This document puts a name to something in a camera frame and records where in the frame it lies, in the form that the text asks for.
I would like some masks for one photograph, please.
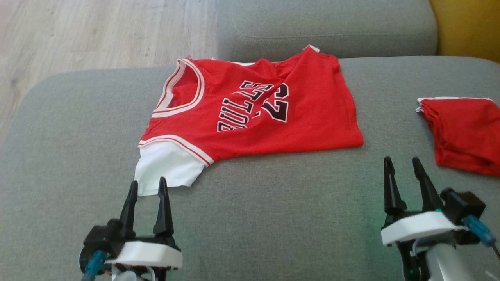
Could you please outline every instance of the red basketball jersey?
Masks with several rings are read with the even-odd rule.
[[[276,63],[179,59],[163,90],[139,147],[174,143],[205,167],[245,155],[363,145],[339,61],[310,46]]]

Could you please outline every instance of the white fabric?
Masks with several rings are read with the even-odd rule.
[[[138,195],[156,195],[161,177],[166,179],[168,187],[190,187],[205,166],[208,165],[170,141],[143,146],[135,167]]]

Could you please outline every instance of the gray couch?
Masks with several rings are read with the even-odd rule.
[[[284,14],[272,5],[277,1],[246,2],[220,3],[220,58],[282,60],[306,44],[340,57],[400,57],[340,60],[363,147],[225,160],[192,187],[169,189],[174,237],[184,256],[182,270],[169,280],[402,280],[398,251],[383,247],[380,238],[387,155],[410,209],[421,208],[411,161],[418,156],[438,191],[453,187],[484,200],[482,220],[500,234],[500,180],[436,166],[432,134],[414,111],[419,97],[500,102],[500,65],[411,56],[432,55],[436,47],[425,0],[323,0],[300,9],[296,0]],[[354,2],[366,6],[357,10]],[[326,31],[331,36],[320,36]],[[258,36],[263,40],[254,40]],[[93,225],[119,216],[139,138],[172,71],[64,73],[30,91],[0,148],[0,279],[81,278],[82,241]],[[152,232],[157,202],[139,198],[137,234]],[[477,280],[489,280],[485,270],[500,276],[490,249],[458,251]]]

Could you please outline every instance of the red fabric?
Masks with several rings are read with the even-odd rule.
[[[500,176],[500,109],[485,98],[423,99],[440,166]]]
[[[244,155],[363,145],[353,97],[339,61],[332,55],[308,47],[279,63],[265,59],[250,66],[213,59],[179,62],[186,64],[189,77],[180,78],[172,86],[171,100],[176,101],[177,107],[181,100],[188,105],[190,99],[197,97],[193,94],[196,88],[203,84],[201,101],[178,112],[180,109],[168,104],[168,95],[164,94],[139,146],[174,135],[201,149],[215,162]],[[194,72],[187,72],[190,64],[195,66]],[[193,79],[197,71],[203,82]],[[173,82],[167,81],[165,91],[169,84]],[[190,98],[177,97],[184,95]],[[162,115],[168,112],[177,113]]]

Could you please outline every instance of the folded red cloth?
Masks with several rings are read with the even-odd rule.
[[[500,176],[500,109],[489,98],[422,97],[439,166]]]

